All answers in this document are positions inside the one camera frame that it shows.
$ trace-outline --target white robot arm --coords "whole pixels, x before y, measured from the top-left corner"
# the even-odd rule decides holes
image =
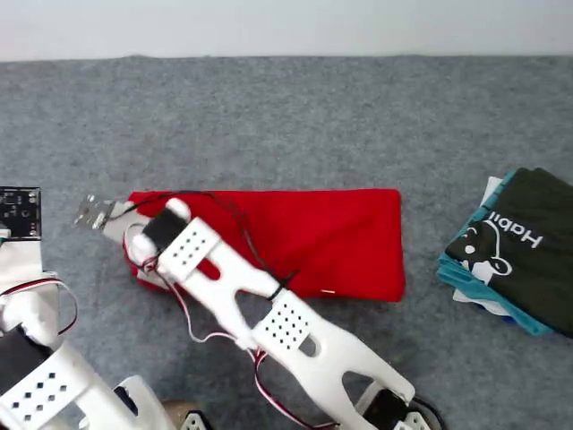
[[[110,389],[60,336],[63,283],[42,271],[39,189],[0,187],[0,209],[7,231],[0,243],[0,428],[71,429],[61,412],[75,403],[85,415],[82,429],[179,430],[139,376]],[[201,417],[190,415],[183,429],[192,421]]]
[[[172,198],[155,219],[145,219],[136,211],[124,212],[129,203],[101,204],[88,197],[78,221],[103,229],[116,241],[122,240],[119,235],[123,238],[131,225],[141,224],[140,233],[127,237],[129,258],[141,266],[153,261],[159,277],[185,289],[207,307],[239,348],[266,351],[295,376],[310,398],[338,423],[337,428],[380,429],[366,416],[381,392],[389,393],[386,398],[404,407],[412,401],[415,390],[411,383],[356,336],[326,321],[268,273],[252,267],[205,221],[192,219],[184,202]],[[169,223],[181,227],[174,233]],[[197,269],[205,259],[218,268],[218,279],[209,279]],[[239,290],[272,301],[270,312],[252,329],[235,301]],[[305,340],[315,344],[312,356],[300,349]],[[343,374],[349,371],[373,379],[356,406],[342,384]],[[416,414],[403,414],[393,421],[393,427],[383,430],[429,430],[423,417]]]

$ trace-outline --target black circuit board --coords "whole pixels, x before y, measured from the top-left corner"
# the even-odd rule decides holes
[[[40,189],[0,186],[0,224],[11,230],[7,241],[40,240],[42,218]]]

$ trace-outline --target folded red towel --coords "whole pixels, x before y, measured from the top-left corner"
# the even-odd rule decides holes
[[[138,203],[164,192],[136,192]],[[288,287],[299,297],[354,297],[399,301],[404,266],[397,190],[212,191],[242,212],[260,257],[279,277],[296,272]],[[203,194],[180,193],[193,216],[207,221],[255,267],[234,214]],[[156,216],[166,199],[137,211]]]

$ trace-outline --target stack of folded clothes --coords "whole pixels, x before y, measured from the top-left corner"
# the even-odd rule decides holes
[[[482,205],[440,256],[454,299],[533,335],[573,337],[573,187],[537,168],[490,178]]]

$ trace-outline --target gray carpet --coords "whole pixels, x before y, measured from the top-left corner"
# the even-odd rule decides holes
[[[454,304],[434,272],[488,175],[540,166],[573,183],[572,58],[0,64],[0,109],[0,182],[43,187],[46,267],[77,292],[72,342],[110,383],[141,374],[163,399],[200,402],[217,429],[295,428],[257,395],[244,354],[224,340],[191,344],[174,301],[139,287],[118,247],[71,227],[85,193],[396,187],[405,299],[312,305],[395,366],[453,429],[570,428],[571,340],[535,339]],[[243,303],[249,313],[260,305]],[[198,331],[215,327],[192,310]],[[277,365],[264,378],[295,411],[322,419]],[[353,395],[362,383],[349,382]]]

